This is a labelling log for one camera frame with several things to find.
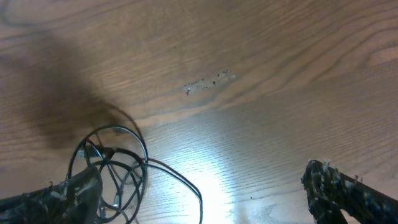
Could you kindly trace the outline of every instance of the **wooden table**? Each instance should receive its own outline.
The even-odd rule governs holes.
[[[109,105],[136,120],[150,157],[197,185],[204,223],[313,223],[300,183],[309,159],[398,198],[398,1],[2,9],[1,198],[63,180],[94,127],[131,126]],[[193,194],[149,176],[139,223],[198,222]]]

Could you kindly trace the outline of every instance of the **black cable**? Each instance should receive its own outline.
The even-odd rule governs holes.
[[[90,137],[97,134],[98,131],[101,131],[104,129],[121,129],[121,130],[131,134],[132,136],[134,136],[141,146],[141,149],[144,153],[144,158],[141,159],[136,153],[129,151],[127,149],[120,149],[120,148],[113,149],[110,147],[103,147],[102,144],[100,146],[96,146],[90,140]],[[89,156],[90,154],[88,153],[88,150],[86,148],[87,143],[91,146],[91,149],[99,156],[99,158],[101,159],[100,161],[91,163],[90,156]],[[139,207],[142,202],[144,192],[145,192],[148,167],[160,170],[163,173],[168,174],[169,176],[173,177],[174,179],[178,180],[183,185],[188,187],[188,189],[190,189],[193,192],[193,194],[195,194],[195,196],[197,196],[198,201],[199,201],[199,208],[200,208],[199,224],[202,223],[202,221],[203,221],[203,200],[202,200],[202,196],[201,196],[201,193],[198,190],[198,188],[196,186],[194,186],[189,180],[187,180],[183,175],[179,174],[178,172],[176,172],[175,170],[173,170],[171,168],[169,170],[167,170],[163,167],[149,164],[148,151],[147,151],[146,145],[144,144],[144,141],[134,131],[130,130],[129,128],[124,127],[124,126],[118,126],[118,125],[108,125],[108,126],[103,126],[103,127],[97,128],[94,131],[92,131],[91,133],[89,133],[86,137],[84,137],[81,140],[81,142],[79,143],[79,145],[76,147],[75,151],[73,152],[72,158],[70,159],[66,180],[68,180],[72,177],[73,163],[75,161],[75,158],[76,158],[79,150],[84,151],[85,159],[86,159],[86,163],[87,163],[88,167],[89,166],[99,166],[100,172],[103,170],[104,167],[106,167],[108,172],[110,173],[111,178],[116,187],[115,198],[118,197],[118,201],[117,201],[118,206],[114,207],[114,206],[108,204],[107,202],[105,202],[103,200],[103,198],[101,198],[101,203],[100,203],[100,207],[103,206],[108,209],[114,210],[115,214],[111,217],[105,217],[105,218],[100,217],[97,214],[96,223],[109,223],[109,222],[113,221],[120,214],[122,214],[124,216],[124,218],[126,219],[126,224],[130,224],[136,218],[138,211],[139,211]],[[137,165],[129,166],[129,165],[124,164],[119,161],[112,161],[111,159],[116,153],[125,154],[127,156],[132,157],[137,162]],[[127,171],[126,175],[124,176],[124,178],[122,180],[118,175],[115,175],[116,172],[115,172],[115,169],[113,168],[113,166],[121,167]],[[135,170],[138,168],[141,168],[141,172],[142,172],[141,175],[138,175],[135,172]],[[119,179],[119,181],[121,181],[120,184],[118,184],[118,181],[116,180],[115,176]],[[134,184],[135,190],[133,191],[133,193],[127,200],[127,202],[122,206],[123,188],[126,185],[126,181],[128,180],[129,177],[132,179],[132,184]],[[133,201],[134,198],[137,198],[137,205],[136,205],[135,211],[132,214],[132,216],[130,218],[128,218],[128,216],[126,215],[124,210],[128,208],[128,206],[130,205],[130,203]]]

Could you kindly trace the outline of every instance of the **tangled cable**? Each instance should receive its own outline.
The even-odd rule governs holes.
[[[120,129],[120,130],[123,130],[123,131],[131,134],[132,136],[134,136],[138,140],[139,144],[141,145],[142,151],[144,152],[144,158],[141,159],[136,153],[134,153],[130,150],[127,150],[127,149],[120,149],[120,148],[114,149],[114,148],[110,148],[110,147],[96,146],[90,140],[90,137],[97,134],[98,131],[101,131],[104,129]],[[99,156],[99,158],[101,159],[100,161],[96,161],[96,162],[90,161],[90,154],[87,150],[87,144],[89,147],[91,147],[91,149],[93,151],[95,151],[97,156]],[[109,126],[103,126],[103,127],[97,128],[94,131],[92,131],[91,133],[89,133],[85,138],[83,138],[81,140],[81,142],[79,143],[79,145],[77,145],[75,151],[73,152],[72,158],[70,159],[66,180],[71,179],[71,177],[72,177],[73,162],[75,161],[75,158],[78,155],[79,151],[83,151],[85,153],[85,159],[86,159],[87,166],[99,166],[100,172],[102,172],[103,168],[106,167],[107,170],[109,171],[109,174],[111,175],[111,178],[116,187],[116,195],[115,195],[114,203],[117,204],[117,207],[115,207],[114,205],[110,205],[109,203],[105,202],[103,198],[101,198],[101,203],[99,206],[99,214],[103,214],[105,207],[108,209],[114,210],[116,213],[113,216],[108,217],[108,218],[104,217],[104,215],[99,216],[98,214],[96,214],[96,216],[97,216],[96,222],[109,223],[109,222],[113,221],[120,214],[122,214],[124,216],[124,218],[126,219],[126,224],[130,224],[136,218],[137,213],[139,211],[140,204],[142,202],[142,197],[144,195],[145,187],[146,187],[147,168],[150,167],[153,169],[160,170],[160,171],[172,176],[174,179],[178,180],[183,185],[188,187],[197,196],[197,198],[199,200],[199,207],[200,207],[199,224],[202,223],[203,200],[201,197],[201,193],[197,189],[197,187],[195,187],[184,176],[175,172],[172,169],[167,170],[165,168],[149,164],[148,151],[144,144],[144,141],[134,131],[130,130],[129,128],[124,127],[124,126],[118,126],[118,125],[109,125]],[[129,166],[122,162],[111,160],[112,157],[116,153],[121,153],[121,154],[125,154],[127,156],[131,156],[138,163],[138,165]],[[121,181],[120,185],[118,184],[118,182],[116,180],[113,166],[121,167],[127,171],[124,178],[120,180]],[[138,168],[141,168],[142,175],[135,173],[135,170]],[[122,206],[123,188],[126,184],[128,177],[131,177],[132,182],[135,186],[135,190],[132,193],[132,195],[130,196],[130,198],[127,200],[127,202]],[[130,218],[128,218],[128,216],[126,215],[126,213],[124,211],[125,211],[125,209],[128,208],[128,206],[130,205],[130,203],[132,202],[134,197],[137,197],[136,209],[135,209],[134,213],[132,214],[132,216]]]

